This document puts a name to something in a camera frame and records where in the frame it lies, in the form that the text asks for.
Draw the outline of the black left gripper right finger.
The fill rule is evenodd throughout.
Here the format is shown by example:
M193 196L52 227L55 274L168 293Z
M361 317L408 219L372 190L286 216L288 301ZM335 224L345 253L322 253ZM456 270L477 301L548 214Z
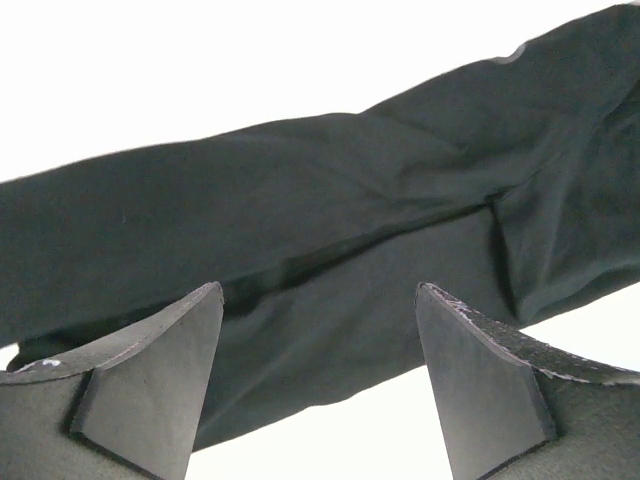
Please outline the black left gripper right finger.
M639 477L639 374L579 357L421 284L415 313L456 479Z

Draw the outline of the black daisy print t-shirt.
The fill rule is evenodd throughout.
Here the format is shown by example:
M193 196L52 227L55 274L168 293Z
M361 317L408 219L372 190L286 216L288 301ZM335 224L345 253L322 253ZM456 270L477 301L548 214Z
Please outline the black daisy print t-shirt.
M1 186L10 370L220 283L197 449L421 366L421 282L525 328L638 279L632 4L358 114L128 150Z

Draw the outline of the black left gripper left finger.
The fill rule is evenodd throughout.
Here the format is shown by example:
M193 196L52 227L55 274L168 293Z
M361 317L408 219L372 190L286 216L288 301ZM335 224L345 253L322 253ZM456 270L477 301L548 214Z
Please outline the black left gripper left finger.
M208 283L126 328L2 373L2 478L184 478L222 317L222 289Z

